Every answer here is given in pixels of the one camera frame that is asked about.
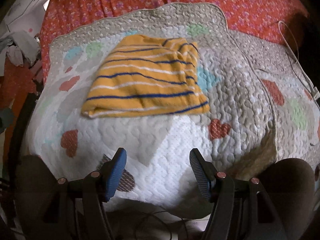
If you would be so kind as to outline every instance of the brown heart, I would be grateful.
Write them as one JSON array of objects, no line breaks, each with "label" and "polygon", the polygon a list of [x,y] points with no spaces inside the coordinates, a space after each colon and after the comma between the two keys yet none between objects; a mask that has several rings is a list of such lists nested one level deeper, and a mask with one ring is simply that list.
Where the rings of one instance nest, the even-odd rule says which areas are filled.
[{"label": "brown heart", "polygon": [[78,130],[69,130],[63,133],[60,145],[67,149],[67,156],[73,158],[76,156],[78,148]]},{"label": "brown heart", "polygon": [[[107,161],[111,161],[111,159],[108,156],[103,155],[97,170],[100,170],[102,165]],[[126,169],[124,169],[117,190],[122,192],[130,192],[134,189],[135,185],[136,183],[134,181],[134,177]]]},{"label": "brown heart", "polygon": [[221,124],[219,119],[213,119],[209,124],[209,137],[210,140],[221,139],[229,134],[231,129],[230,124]]}]

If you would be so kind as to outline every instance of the white stripe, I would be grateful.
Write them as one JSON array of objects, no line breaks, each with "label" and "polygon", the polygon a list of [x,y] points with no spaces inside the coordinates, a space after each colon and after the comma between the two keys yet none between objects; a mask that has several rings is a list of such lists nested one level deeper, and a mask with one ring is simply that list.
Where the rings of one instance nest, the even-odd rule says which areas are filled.
[{"label": "white stripe", "polygon": [[[148,82],[127,82],[127,83],[123,83],[121,85],[118,86],[114,86],[114,87],[110,87],[110,86],[104,86],[104,85],[99,85],[99,86],[95,86],[93,88],[90,89],[90,92],[99,88],[106,88],[106,89],[118,89],[118,88],[122,88],[122,87],[127,87],[127,86],[132,86],[132,85],[148,85],[148,86],[157,86],[157,87],[162,87],[162,88],[167,88],[167,87],[174,87],[177,86],[175,84],[168,84],[168,85],[160,85],[160,84],[155,84],[155,83],[148,83]],[[194,90],[195,88],[192,86],[188,86],[189,89]]]},{"label": "white stripe", "polygon": [[[150,56],[138,56],[138,58],[154,58],[154,57],[162,57],[164,55],[168,55],[168,54],[171,54],[171,55],[174,55],[176,54],[175,51],[173,52],[165,52],[165,53],[161,53],[161,54],[158,54],[158,55],[150,55]],[[128,57],[127,55],[111,55],[111,56],[108,56],[108,59],[111,58],[111,57]]]},{"label": "white stripe", "polygon": [[178,41],[172,43],[170,49],[173,49],[173,47],[174,47],[178,42],[180,42],[180,41],[181,41],[181,40],[178,40]]},{"label": "white stripe", "polygon": [[186,51],[186,52],[184,52],[182,55],[185,56],[185,55],[187,55],[187,54],[189,54],[191,57],[193,57],[193,59],[194,59],[195,61],[197,61],[196,56],[195,56],[193,53],[191,53],[190,51]]},{"label": "white stripe", "polygon": [[91,117],[91,118],[95,118],[97,116],[100,115],[105,115],[105,114],[122,114],[122,113],[126,113],[126,112],[145,112],[145,111],[149,111],[149,110],[156,110],[156,109],[164,109],[167,107],[161,107],[161,106],[152,106],[149,108],[129,108],[129,109],[123,109],[123,110],[109,110],[109,111],[104,111],[104,112],[98,112],[95,114],[89,114],[88,112],[84,112],[84,114],[86,114],[87,116]]},{"label": "white stripe", "polygon": [[165,73],[165,74],[170,74],[170,75],[176,75],[176,74],[185,74],[184,71],[192,71],[192,69],[185,69],[184,71],[167,71],[167,70],[161,70],[161,69],[156,69],[156,68],[148,68],[148,67],[139,67],[136,65],[125,65],[125,64],[120,64],[120,65],[113,65],[113,66],[109,66],[109,67],[103,67],[100,70],[104,70],[104,69],[109,69],[109,68],[116,68],[116,67],[135,67],[138,69],[144,69],[144,70],[149,70],[149,71],[153,71],[153,72],[159,72],[159,73]]},{"label": "white stripe", "polygon": [[117,50],[121,50],[121,49],[166,49],[164,47],[161,46],[156,46],[156,45],[150,45],[149,46],[120,46],[120,47],[116,47],[113,50],[117,51]]}]

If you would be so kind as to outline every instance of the bed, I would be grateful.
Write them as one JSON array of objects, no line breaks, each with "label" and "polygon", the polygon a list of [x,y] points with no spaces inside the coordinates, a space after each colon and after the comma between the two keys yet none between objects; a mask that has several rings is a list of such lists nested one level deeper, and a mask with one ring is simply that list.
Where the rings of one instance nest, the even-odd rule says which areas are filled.
[{"label": "bed", "polygon": [[[278,29],[279,20],[293,21],[300,44],[297,14],[308,16],[299,0],[50,0],[41,30],[46,85],[29,123],[29,152],[56,178],[72,180],[124,147],[128,161],[108,211],[139,201],[193,219],[210,207],[197,191],[192,148],[241,179],[283,158],[315,168],[320,111]],[[80,114],[100,62],[136,33],[198,42],[197,76],[209,113]]]}]

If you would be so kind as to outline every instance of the blue gripper pad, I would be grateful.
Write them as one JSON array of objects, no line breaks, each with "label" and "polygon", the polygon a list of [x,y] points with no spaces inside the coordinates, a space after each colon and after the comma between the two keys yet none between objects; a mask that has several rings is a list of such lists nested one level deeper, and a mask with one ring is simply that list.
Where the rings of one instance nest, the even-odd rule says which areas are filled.
[{"label": "blue gripper pad", "polygon": [[123,148],[119,148],[116,154],[113,156],[112,160],[111,171],[109,176],[106,180],[106,200],[109,201],[115,193],[116,189],[119,185],[125,164],[127,163],[127,152]]},{"label": "blue gripper pad", "polygon": [[211,198],[211,189],[215,184],[215,167],[206,162],[197,148],[191,150],[189,155],[190,165],[198,182],[201,195],[208,201]]}]

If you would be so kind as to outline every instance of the red floral bedsheet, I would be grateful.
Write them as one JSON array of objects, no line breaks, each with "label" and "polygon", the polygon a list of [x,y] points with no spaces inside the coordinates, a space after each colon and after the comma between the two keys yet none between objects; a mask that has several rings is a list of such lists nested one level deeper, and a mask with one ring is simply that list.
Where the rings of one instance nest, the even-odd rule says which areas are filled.
[{"label": "red floral bedsheet", "polygon": [[296,16],[308,14],[299,0],[50,0],[41,28],[44,82],[50,69],[49,45],[55,37],[104,17],[176,1],[214,3],[225,13],[228,28],[276,43],[282,42],[279,20],[293,22],[292,32],[301,41],[302,26]]}]

